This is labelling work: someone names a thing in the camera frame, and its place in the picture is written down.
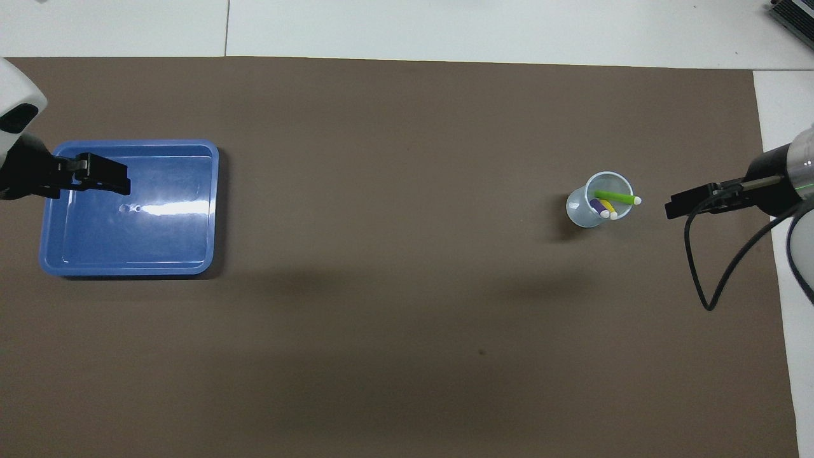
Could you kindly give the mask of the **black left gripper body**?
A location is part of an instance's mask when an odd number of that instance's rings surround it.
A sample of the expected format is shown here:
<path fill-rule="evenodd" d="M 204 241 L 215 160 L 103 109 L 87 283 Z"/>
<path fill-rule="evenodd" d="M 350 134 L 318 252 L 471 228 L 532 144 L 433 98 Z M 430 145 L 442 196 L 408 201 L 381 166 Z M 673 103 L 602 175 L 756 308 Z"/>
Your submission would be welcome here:
<path fill-rule="evenodd" d="M 78 160 L 54 156 L 32 134 L 22 134 L 2 165 L 1 199 L 17 200 L 28 195 L 59 199 L 62 190 L 87 190 L 89 185 L 74 181 L 78 165 Z"/>

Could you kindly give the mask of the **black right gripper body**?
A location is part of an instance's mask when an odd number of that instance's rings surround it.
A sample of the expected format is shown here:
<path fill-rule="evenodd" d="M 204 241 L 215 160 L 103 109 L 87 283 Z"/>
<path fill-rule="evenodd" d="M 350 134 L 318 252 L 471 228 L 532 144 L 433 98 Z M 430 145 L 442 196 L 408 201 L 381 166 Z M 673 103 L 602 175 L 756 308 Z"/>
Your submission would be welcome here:
<path fill-rule="evenodd" d="M 747 173 L 741 179 L 733 179 L 721 183 L 721 188 L 739 184 L 745 186 L 749 182 L 771 179 L 777 177 L 778 181 L 760 188 L 746 189 L 729 197 L 718 206 L 717 212 L 740 211 L 756 206 L 765 214 L 779 217 L 783 212 L 788 211 L 802 201 L 802 197 L 797 194 L 792 186 L 786 170 L 786 159 L 790 144 L 775 148 L 767 153 L 756 157 L 750 163 Z"/>

